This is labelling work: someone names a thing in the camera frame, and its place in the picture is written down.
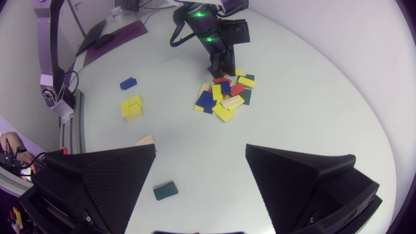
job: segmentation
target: white wall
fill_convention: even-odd
[[[59,119],[40,92],[33,1],[7,1],[0,12],[0,114],[40,147],[59,149]]]
[[[394,219],[416,171],[416,48],[396,1],[250,0],[250,9],[321,52],[374,111],[394,155]]]

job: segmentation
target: human hand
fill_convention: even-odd
[[[28,151],[17,154],[17,160],[19,160],[21,163],[30,164],[33,161],[33,159],[35,158]],[[32,169],[33,173],[37,173],[38,169],[36,161],[30,166],[30,168]]]

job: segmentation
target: blue block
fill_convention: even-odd
[[[198,98],[198,101],[196,101],[196,105],[199,107],[206,107],[208,106],[212,101],[212,93],[208,91],[202,92],[201,96]]]
[[[125,81],[120,83],[120,88],[122,90],[127,90],[128,88],[131,88],[131,87],[135,86],[136,84],[137,84],[137,80],[130,77],[130,78],[128,78]]]
[[[170,182],[160,188],[153,189],[153,193],[155,194],[156,200],[160,201],[164,198],[178,194],[178,189],[176,188],[175,183]]]
[[[230,83],[228,81],[220,82],[221,85],[221,93],[222,94],[230,94],[231,93],[231,87]]]
[[[212,100],[210,104],[204,107],[204,112],[211,114],[213,113],[212,108],[217,104],[217,101]]]

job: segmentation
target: round table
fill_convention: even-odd
[[[231,17],[247,20],[251,38],[235,45],[235,63],[257,84],[250,105],[223,123],[193,110],[202,82],[213,79],[209,54],[196,38],[169,46],[173,10],[156,12],[147,34],[80,73],[88,152],[134,146],[149,134],[156,141],[157,156],[126,233],[275,233],[245,159],[247,143],[356,155],[355,168],[380,184],[383,200],[361,233],[385,233],[396,195],[393,156],[376,116],[349,80],[302,39],[245,10]],[[185,28],[180,37],[190,33]],[[138,85],[121,90],[119,83],[129,77]],[[126,122],[120,103],[134,95],[143,100],[143,116]],[[179,194],[157,201],[153,188],[171,180]]]

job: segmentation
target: green led light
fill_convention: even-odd
[[[196,17],[203,17],[203,16],[205,16],[205,14],[204,13],[201,13],[200,11],[198,11],[197,13],[194,14],[194,16],[196,16]]]

